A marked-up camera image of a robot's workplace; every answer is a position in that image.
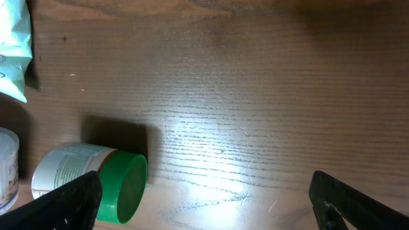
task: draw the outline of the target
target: jar lid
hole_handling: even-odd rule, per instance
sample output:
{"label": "jar lid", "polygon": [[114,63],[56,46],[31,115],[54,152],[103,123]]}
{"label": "jar lid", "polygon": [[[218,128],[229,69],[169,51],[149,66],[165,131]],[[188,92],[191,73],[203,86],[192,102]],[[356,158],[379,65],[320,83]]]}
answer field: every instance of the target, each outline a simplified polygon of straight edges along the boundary
{"label": "jar lid", "polygon": [[19,138],[12,131],[0,127],[0,159],[5,160],[19,149]]}
{"label": "jar lid", "polygon": [[148,175],[143,155],[118,151],[100,171],[102,200],[96,219],[127,223],[141,202]]}

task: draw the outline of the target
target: green bottle cap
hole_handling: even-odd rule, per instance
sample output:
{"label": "green bottle cap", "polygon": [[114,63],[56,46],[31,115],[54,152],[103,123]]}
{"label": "green bottle cap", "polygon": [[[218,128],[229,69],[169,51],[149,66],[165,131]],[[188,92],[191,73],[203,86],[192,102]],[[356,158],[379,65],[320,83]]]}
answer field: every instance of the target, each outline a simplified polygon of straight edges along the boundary
{"label": "green bottle cap", "polygon": [[141,202],[148,175],[143,155],[118,151],[100,172],[102,200],[97,220],[125,224]]}

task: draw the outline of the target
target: container label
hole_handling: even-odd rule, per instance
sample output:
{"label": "container label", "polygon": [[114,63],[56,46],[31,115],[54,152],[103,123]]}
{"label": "container label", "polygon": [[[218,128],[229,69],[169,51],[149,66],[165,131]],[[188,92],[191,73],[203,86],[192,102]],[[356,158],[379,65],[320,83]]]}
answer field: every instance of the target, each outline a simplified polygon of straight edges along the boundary
{"label": "container label", "polygon": [[50,151],[38,164],[31,191],[36,199],[86,172],[97,171],[115,149],[92,144],[66,144]]}
{"label": "container label", "polygon": [[0,209],[6,206],[19,191],[19,165],[17,152],[14,151],[8,160],[0,163]]}

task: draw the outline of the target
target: wood grain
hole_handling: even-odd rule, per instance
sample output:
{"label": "wood grain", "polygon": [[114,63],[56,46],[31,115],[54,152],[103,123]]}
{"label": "wood grain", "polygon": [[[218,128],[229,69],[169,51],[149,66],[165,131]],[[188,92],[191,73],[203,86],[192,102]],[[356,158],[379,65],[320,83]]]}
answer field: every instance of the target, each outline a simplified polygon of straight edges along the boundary
{"label": "wood grain", "polygon": [[[88,117],[146,126],[141,205],[127,225],[95,229],[317,229],[315,170],[409,214],[407,5],[31,7],[40,88],[18,105],[31,118],[28,175],[54,146],[81,141]],[[30,199],[26,183],[19,205]]]}

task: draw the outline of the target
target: white packaging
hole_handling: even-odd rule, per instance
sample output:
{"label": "white packaging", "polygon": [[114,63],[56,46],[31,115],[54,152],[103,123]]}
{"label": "white packaging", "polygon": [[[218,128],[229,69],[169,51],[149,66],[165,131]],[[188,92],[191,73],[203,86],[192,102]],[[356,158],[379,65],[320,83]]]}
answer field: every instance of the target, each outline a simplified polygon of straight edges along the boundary
{"label": "white packaging", "polygon": [[0,215],[9,210],[19,196],[18,151],[17,135],[0,128]]}

